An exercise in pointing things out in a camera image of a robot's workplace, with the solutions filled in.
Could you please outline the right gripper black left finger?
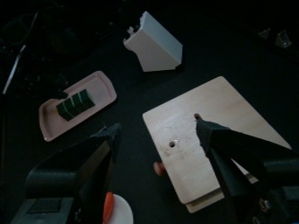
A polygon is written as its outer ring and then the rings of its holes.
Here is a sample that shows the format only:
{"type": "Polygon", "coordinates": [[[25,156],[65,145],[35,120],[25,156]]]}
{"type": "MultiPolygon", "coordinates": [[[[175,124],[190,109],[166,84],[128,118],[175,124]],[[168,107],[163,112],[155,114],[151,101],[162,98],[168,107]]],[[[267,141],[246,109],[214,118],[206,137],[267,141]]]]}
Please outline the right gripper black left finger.
{"type": "Polygon", "coordinates": [[[56,152],[25,180],[24,224],[101,224],[122,126],[56,152]]]}

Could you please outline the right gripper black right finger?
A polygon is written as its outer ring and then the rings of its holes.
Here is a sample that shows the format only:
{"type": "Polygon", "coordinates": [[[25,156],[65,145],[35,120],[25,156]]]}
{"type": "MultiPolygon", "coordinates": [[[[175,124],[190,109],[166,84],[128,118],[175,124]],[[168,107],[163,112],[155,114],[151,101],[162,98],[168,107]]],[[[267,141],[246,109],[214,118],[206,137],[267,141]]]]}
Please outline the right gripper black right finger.
{"type": "Polygon", "coordinates": [[[194,117],[232,223],[299,224],[299,153],[194,117]]]}

